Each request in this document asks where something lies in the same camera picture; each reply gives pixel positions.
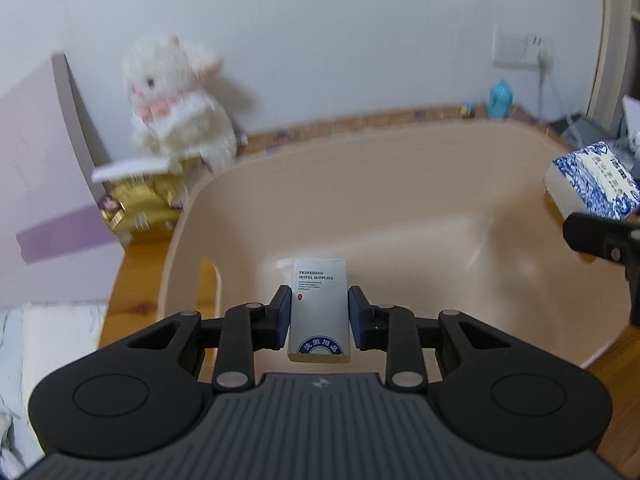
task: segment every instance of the white wall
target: white wall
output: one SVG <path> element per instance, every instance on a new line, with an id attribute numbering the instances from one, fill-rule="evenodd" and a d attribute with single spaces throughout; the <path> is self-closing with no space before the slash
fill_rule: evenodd
<path id="1" fill-rule="evenodd" d="M 552 36 L 564 104 L 586 110 L 601 16 L 602 0 L 0 0 L 0 92 L 62 48 L 107 152 L 131 156 L 120 59 L 175 31 L 223 56 L 218 98 L 249 130 L 480 100 L 501 77 L 537 112 L 537 73 L 492 68 L 498 23 Z M 543 112 L 561 113 L 549 88 Z"/>

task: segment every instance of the soap box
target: soap box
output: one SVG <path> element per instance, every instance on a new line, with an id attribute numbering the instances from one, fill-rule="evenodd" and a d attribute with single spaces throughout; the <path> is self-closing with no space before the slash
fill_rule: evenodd
<path id="1" fill-rule="evenodd" d="M 289 359 L 305 363 L 350 362 L 345 260 L 296 258 L 291 288 Z"/>
<path id="2" fill-rule="evenodd" d="M 622 220 L 640 206 L 640 189 L 603 141 L 556 158 L 543 183 L 563 218 L 588 213 Z"/>

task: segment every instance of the plush toy ear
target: plush toy ear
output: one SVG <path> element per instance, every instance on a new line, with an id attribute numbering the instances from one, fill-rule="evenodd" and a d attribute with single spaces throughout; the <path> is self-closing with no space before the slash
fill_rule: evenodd
<path id="1" fill-rule="evenodd" d="M 197 43 L 182 43 L 181 45 L 187 55 L 195 80 L 202 81 L 220 72 L 222 60 L 213 51 Z"/>

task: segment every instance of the plush toy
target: plush toy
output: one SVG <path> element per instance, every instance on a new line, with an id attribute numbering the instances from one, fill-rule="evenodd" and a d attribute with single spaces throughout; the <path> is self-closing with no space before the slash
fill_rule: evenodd
<path id="1" fill-rule="evenodd" d="M 177 36 L 135 44 L 122 69 L 133 108 L 133 140 L 143 153 L 169 158 L 201 156 L 212 170 L 236 156 L 236 136 L 226 112 L 201 83 L 221 61 Z"/>

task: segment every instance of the electrical outlet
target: electrical outlet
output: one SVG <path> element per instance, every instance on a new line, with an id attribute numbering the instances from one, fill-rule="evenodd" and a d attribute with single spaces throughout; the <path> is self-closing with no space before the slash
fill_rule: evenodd
<path id="1" fill-rule="evenodd" d="M 536 68 L 538 53 L 544 48 L 553 57 L 553 39 L 530 32 L 519 34 L 494 28 L 494 64 Z"/>

